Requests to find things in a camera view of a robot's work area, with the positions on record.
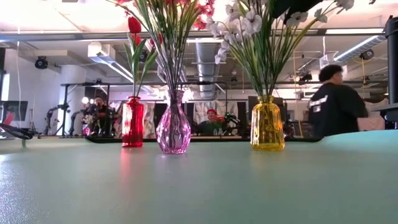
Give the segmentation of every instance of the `green leaf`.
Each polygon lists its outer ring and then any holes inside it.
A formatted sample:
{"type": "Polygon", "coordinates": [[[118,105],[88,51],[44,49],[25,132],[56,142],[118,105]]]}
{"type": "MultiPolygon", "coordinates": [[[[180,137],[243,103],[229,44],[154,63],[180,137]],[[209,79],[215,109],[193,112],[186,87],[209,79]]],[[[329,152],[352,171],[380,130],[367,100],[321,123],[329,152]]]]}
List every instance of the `green leaf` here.
{"type": "Polygon", "coordinates": [[[146,39],[141,41],[141,43],[139,43],[138,47],[136,47],[136,49],[135,49],[135,51],[134,51],[134,53],[132,55],[132,75],[134,77],[134,84],[136,84],[139,57],[142,54],[142,50],[143,50],[143,48],[145,46],[146,41],[147,41],[146,39]]]}
{"type": "Polygon", "coordinates": [[[147,60],[145,61],[144,69],[142,70],[141,80],[139,82],[139,87],[138,87],[138,91],[137,91],[137,96],[139,94],[139,91],[141,90],[142,81],[144,80],[144,77],[146,76],[149,68],[155,62],[156,58],[157,58],[157,52],[155,49],[152,49],[147,57],[147,60]]]}
{"type": "Polygon", "coordinates": [[[127,44],[124,44],[124,48],[126,49],[127,61],[129,62],[130,71],[132,71],[132,53],[131,49],[127,44]]]}

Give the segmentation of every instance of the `pipe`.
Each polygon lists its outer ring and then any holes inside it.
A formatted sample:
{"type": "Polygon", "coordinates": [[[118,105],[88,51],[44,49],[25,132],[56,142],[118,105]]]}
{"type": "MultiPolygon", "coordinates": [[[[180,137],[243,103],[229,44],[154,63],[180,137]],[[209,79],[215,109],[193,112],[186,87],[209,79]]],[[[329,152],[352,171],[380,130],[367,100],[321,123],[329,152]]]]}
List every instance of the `pipe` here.
{"type": "MultiPolygon", "coordinates": [[[[251,82],[185,82],[185,83],[179,83],[179,85],[211,85],[215,83],[225,83],[227,85],[251,85],[251,82]]],[[[344,81],[345,84],[363,84],[363,81],[344,81]]],[[[387,83],[387,81],[380,80],[380,81],[375,81],[375,80],[368,80],[366,83],[387,83]]],[[[107,86],[108,83],[101,83],[100,85],[98,83],[63,83],[61,86],[65,85],[78,85],[78,86],[107,86]]],[[[276,82],[277,85],[293,85],[293,81],[281,81],[281,82],[276,82]]],[[[308,82],[307,84],[322,84],[320,81],[315,81],[315,82],[308,82]]],[[[133,86],[133,83],[110,83],[111,86],[133,86]]],[[[142,86],[146,85],[166,85],[165,83],[162,82],[143,82],[142,86]]]]}
{"type": "Polygon", "coordinates": [[[371,49],[372,47],[375,47],[379,44],[381,44],[382,42],[384,42],[385,40],[387,40],[383,35],[374,35],[364,41],[362,41],[361,43],[355,45],[354,47],[352,47],[351,49],[345,51],[345,52],[338,52],[335,57],[334,57],[334,61],[336,62],[346,62],[349,59],[360,55],[361,53],[371,49]]]}

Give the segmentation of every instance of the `cable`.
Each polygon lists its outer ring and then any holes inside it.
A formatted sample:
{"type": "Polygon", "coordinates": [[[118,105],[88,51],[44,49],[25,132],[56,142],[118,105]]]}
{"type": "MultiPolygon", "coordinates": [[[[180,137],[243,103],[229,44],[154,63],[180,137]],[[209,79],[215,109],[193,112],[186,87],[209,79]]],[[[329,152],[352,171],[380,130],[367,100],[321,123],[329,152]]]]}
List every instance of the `cable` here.
{"type": "MultiPolygon", "coordinates": [[[[296,76],[296,59],[295,59],[295,54],[296,54],[296,51],[294,50],[293,51],[293,71],[294,71],[294,78],[293,78],[293,80],[294,80],[294,93],[295,94],[297,94],[297,83],[296,83],[296,78],[297,78],[297,76],[296,76]]],[[[295,101],[296,101],[296,112],[299,112],[299,108],[298,108],[298,101],[297,101],[297,95],[295,96],[295,101]]],[[[302,131],[302,129],[301,129],[301,121],[298,119],[298,127],[299,127],[299,129],[300,129],[300,136],[301,136],[301,138],[303,137],[303,131],[302,131]]]]}

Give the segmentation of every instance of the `pink vase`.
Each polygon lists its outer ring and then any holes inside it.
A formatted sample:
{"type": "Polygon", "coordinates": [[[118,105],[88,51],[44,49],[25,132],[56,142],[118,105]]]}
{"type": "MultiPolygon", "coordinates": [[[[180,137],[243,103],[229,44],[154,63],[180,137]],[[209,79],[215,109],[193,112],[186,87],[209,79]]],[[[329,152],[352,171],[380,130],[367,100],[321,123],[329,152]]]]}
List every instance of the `pink vase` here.
{"type": "Polygon", "coordinates": [[[163,153],[185,153],[191,141],[191,127],[181,103],[184,91],[169,90],[167,109],[156,128],[157,142],[163,153]]]}

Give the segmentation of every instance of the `studio light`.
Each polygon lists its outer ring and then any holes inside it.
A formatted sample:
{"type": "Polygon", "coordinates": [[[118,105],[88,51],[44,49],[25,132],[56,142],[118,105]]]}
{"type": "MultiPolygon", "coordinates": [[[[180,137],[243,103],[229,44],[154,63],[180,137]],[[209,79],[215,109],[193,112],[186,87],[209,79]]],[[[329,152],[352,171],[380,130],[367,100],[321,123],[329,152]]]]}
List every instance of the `studio light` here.
{"type": "Polygon", "coordinates": [[[81,99],[81,102],[84,103],[84,104],[88,103],[88,98],[87,97],[83,97],[83,99],[81,99]]]}

